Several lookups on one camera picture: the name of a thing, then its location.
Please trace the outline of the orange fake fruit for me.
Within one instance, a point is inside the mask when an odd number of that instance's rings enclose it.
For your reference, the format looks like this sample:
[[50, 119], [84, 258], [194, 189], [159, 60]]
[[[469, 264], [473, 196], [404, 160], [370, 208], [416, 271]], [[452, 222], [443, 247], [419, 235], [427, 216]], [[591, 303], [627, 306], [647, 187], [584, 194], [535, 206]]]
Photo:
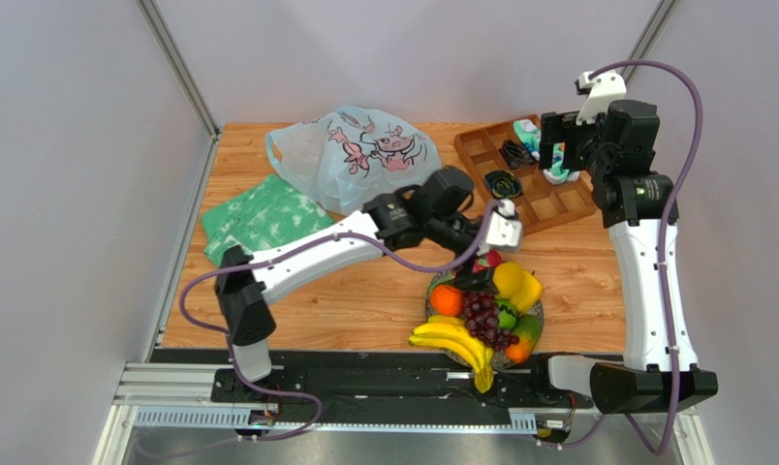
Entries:
[[442, 316], [457, 317], [462, 311], [463, 292], [449, 284], [435, 286], [429, 294], [433, 310]]

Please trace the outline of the dark fake grapes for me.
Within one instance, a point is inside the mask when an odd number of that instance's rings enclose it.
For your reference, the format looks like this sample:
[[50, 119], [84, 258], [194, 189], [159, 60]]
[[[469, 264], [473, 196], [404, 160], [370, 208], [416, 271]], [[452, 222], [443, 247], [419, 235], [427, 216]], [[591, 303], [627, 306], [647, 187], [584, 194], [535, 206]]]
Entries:
[[463, 294], [461, 316], [470, 334], [496, 352], [504, 351], [516, 337], [510, 330], [498, 328], [497, 308], [492, 294], [467, 292]]

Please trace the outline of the yellow fake lemon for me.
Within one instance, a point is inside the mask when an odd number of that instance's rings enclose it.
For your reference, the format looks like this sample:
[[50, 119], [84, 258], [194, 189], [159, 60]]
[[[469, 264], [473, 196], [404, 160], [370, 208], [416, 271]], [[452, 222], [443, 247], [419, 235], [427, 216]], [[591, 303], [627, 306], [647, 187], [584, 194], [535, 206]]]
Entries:
[[522, 289], [524, 270], [518, 263], [501, 263], [494, 268], [492, 284], [498, 298], [509, 299]]

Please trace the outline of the green fake watermelon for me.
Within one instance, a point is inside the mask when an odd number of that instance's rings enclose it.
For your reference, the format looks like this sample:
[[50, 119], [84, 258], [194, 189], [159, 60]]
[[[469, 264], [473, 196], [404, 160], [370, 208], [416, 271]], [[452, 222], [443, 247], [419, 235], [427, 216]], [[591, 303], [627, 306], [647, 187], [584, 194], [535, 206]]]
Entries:
[[496, 299], [498, 328], [512, 330], [517, 324], [519, 315], [506, 299]]

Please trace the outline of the yellow fake bell pepper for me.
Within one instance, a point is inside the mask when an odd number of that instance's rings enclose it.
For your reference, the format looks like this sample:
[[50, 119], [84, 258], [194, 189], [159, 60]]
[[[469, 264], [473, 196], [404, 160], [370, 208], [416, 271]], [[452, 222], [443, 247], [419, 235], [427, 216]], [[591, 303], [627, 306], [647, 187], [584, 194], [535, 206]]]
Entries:
[[525, 314], [541, 299], [545, 287], [531, 272], [522, 272], [522, 283], [509, 298], [510, 305], [517, 314]]

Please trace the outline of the yellow fake banana bunch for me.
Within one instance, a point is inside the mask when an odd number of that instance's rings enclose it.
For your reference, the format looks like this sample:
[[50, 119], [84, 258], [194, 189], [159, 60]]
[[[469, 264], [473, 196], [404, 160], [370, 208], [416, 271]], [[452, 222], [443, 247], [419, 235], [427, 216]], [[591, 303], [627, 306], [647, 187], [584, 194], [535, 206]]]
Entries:
[[433, 315], [425, 324], [413, 329], [408, 343], [415, 347], [441, 349], [455, 354], [472, 368], [474, 386], [479, 393], [486, 393], [491, 389], [494, 378], [491, 361], [494, 352], [472, 336], [460, 319]]

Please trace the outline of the green fake mango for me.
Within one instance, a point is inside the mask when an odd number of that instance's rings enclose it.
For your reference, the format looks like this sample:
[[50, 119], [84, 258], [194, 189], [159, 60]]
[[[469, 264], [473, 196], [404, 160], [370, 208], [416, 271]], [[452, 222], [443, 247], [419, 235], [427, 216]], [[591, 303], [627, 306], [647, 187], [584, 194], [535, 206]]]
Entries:
[[514, 364], [526, 361], [538, 345], [543, 328], [543, 321], [538, 317], [530, 314], [520, 316], [511, 330], [511, 336], [518, 341], [505, 349], [507, 359]]

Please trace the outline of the light blue plastic bag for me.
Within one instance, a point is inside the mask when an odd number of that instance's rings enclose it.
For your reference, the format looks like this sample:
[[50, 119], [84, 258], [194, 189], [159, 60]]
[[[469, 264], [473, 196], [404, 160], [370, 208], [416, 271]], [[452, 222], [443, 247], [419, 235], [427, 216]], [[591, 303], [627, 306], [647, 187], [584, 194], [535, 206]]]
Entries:
[[402, 118], [342, 107], [268, 133], [274, 171], [322, 208], [349, 215], [381, 194], [422, 184], [442, 167], [433, 140]]

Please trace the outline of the red fake dragon fruit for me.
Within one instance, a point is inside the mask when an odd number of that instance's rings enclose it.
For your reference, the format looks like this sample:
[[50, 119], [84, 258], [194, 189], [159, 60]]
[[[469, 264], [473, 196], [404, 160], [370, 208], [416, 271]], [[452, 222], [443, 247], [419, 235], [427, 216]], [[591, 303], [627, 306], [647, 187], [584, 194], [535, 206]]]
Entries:
[[502, 256], [496, 250], [490, 250], [483, 255], [478, 255], [472, 265], [472, 272], [478, 273], [489, 268], [495, 268], [503, 262]]

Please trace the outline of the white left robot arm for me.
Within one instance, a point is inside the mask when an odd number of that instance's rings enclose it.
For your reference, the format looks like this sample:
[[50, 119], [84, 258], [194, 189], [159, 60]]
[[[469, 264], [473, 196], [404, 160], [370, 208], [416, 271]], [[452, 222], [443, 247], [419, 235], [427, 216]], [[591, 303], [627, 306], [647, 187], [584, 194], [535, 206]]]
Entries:
[[433, 172], [421, 185], [368, 201], [332, 226], [257, 254], [225, 252], [214, 292], [227, 324], [230, 361], [241, 383], [255, 389], [272, 370], [268, 339], [276, 329], [272, 304], [344, 267], [395, 258], [429, 240], [464, 264], [476, 253], [480, 222], [461, 208], [473, 196], [470, 176], [456, 167]]

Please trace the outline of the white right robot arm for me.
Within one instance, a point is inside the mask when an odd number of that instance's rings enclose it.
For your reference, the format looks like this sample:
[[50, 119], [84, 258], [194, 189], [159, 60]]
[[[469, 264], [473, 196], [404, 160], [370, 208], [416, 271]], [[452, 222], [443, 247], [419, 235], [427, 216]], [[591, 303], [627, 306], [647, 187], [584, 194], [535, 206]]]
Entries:
[[665, 413], [692, 407], [719, 391], [704, 370], [685, 325], [675, 265], [678, 210], [666, 209], [672, 180], [654, 171], [660, 118], [654, 105], [618, 100], [590, 121], [577, 112], [541, 117], [540, 165], [565, 148], [564, 165], [586, 171], [592, 198], [613, 245], [626, 318], [623, 360], [551, 356], [550, 384], [576, 391], [602, 414]]

